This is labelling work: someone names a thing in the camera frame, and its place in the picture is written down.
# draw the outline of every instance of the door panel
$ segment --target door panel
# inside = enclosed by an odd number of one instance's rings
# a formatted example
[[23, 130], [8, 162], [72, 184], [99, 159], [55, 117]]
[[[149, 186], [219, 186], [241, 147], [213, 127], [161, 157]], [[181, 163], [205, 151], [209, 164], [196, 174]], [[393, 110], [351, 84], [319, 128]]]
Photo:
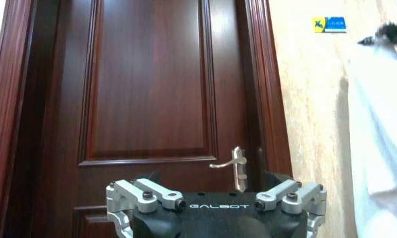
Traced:
[[249, 148], [235, 0], [62, 0], [58, 21], [32, 234], [103, 237], [114, 180], [233, 190], [209, 163]]

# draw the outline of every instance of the door handle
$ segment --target door handle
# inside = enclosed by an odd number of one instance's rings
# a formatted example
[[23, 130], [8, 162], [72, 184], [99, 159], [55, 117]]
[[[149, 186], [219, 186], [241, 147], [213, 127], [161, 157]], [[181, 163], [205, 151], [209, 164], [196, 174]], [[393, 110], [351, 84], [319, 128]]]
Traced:
[[227, 167], [228, 165], [233, 165], [233, 182], [235, 182], [235, 189], [239, 192], [244, 192], [247, 189], [247, 173], [245, 173], [245, 164], [247, 158], [244, 157], [244, 150], [240, 146], [237, 146], [232, 150], [232, 160], [224, 164], [216, 165], [209, 164], [209, 167], [213, 169], [220, 169]]

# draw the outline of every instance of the door frame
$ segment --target door frame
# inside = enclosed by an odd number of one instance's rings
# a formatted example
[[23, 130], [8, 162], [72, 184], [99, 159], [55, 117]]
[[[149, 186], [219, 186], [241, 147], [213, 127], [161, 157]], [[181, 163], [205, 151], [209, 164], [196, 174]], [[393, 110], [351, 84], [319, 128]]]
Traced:
[[[269, 0], [236, 0], [260, 170], [292, 175]], [[30, 234], [59, 0], [7, 0], [0, 38], [0, 237]]]

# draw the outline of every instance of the wooden door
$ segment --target wooden door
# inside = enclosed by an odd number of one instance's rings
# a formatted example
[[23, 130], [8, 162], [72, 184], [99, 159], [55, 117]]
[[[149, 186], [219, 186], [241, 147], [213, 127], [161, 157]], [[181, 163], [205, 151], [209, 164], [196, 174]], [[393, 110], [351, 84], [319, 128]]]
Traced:
[[237, 24], [235, 0], [60, 1], [35, 237], [114, 235], [104, 188], [153, 170], [233, 190], [209, 164], [249, 148]]

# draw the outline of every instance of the blue sticker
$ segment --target blue sticker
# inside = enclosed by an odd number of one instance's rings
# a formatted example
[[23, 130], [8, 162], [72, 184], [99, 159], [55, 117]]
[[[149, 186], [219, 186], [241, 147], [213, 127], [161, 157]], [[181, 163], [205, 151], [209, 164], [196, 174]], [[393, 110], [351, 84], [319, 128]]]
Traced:
[[316, 33], [347, 32], [344, 17], [313, 17], [312, 23]]

